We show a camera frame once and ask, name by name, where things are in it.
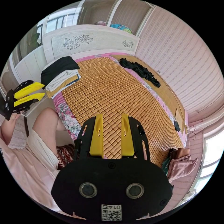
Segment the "wooden headboard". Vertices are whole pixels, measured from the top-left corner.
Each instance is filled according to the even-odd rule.
[[[42,43],[49,64],[65,56],[77,59],[109,52],[135,54],[139,37],[107,26],[75,25],[45,34]]]

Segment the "qr code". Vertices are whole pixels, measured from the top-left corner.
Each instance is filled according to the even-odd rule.
[[[102,205],[102,221],[121,221],[121,205]]]

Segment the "clothing pile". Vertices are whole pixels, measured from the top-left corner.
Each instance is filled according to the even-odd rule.
[[[104,22],[104,21],[99,21],[99,22],[94,23],[94,25],[105,26],[105,25],[106,25],[106,22]],[[130,28],[128,28],[127,26],[124,26],[124,25],[122,25],[122,24],[111,24],[110,27],[113,27],[113,28],[116,28],[116,29],[119,29],[119,30],[123,30],[123,31],[125,31],[125,32],[130,33],[130,34],[133,33],[133,31],[132,31]]]
[[[70,57],[62,57],[47,65],[41,73],[41,83],[46,87],[48,98],[54,98],[59,92],[77,82],[81,76],[78,64]]]
[[[133,63],[133,62],[127,61],[126,58],[121,58],[120,65],[124,68],[132,69],[141,78],[145,78],[146,80],[150,81],[154,86],[158,88],[160,87],[160,83],[157,79],[155,79],[154,75],[150,71],[148,71],[147,68],[144,68],[139,63],[137,62]]]
[[[189,175],[196,167],[198,158],[191,160],[190,149],[171,148],[168,157],[162,163],[162,170],[170,183],[180,177]]]

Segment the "pink bedsheet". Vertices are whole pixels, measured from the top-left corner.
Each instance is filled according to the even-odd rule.
[[[106,54],[101,54],[101,55],[93,55],[93,56],[88,56],[88,57],[84,57],[84,58],[79,58],[79,59],[76,59],[75,61],[80,62],[80,61],[86,61],[86,60],[96,58],[96,57],[108,57],[108,58],[112,59],[113,61],[115,61],[117,64],[119,64],[119,61],[116,60],[115,58],[111,57],[110,55],[124,55],[124,53],[106,53]],[[155,99],[160,103],[160,105],[165,110],[165,112],[169,116],[170,120],[174,124],[175,117],[170,112],[169,108],[166,106],[166,104],[163,102],[163,100],[156,94],[156,92],[136,72],[134,72],[131,69],[126,69],[126,68],[125,68],[125,70],[128,71],[130,74],[132,74],[155,97]],[[63,124],[65,125],[65,127],[66,127],[67,131],[69,132],[70,136],[72,137],[72,139],[75,140],[79,134],[79,131],[81,130],[81,125],[78,123],[75,116],[71,112],[71,110],[70,110],[69,106],[67,105],[61,92],[53,99],[53,101],[54,101],[55,108],[56,108]],[[185,112],[185,124],[188,126],[187,112]],[[185,130],[184,130],[183,134],[181,133],[181,131],[179,131],[177,133],[183,143],[183,146],[186,147],[187,134],[185,133]]]

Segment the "person's leg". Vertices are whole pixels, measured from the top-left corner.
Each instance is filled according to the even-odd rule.
[[[45,108],[38,115],[32,129],[39,135],[47,147],[57,155],[56,131],[66,130],[58,114],[51,108]]]

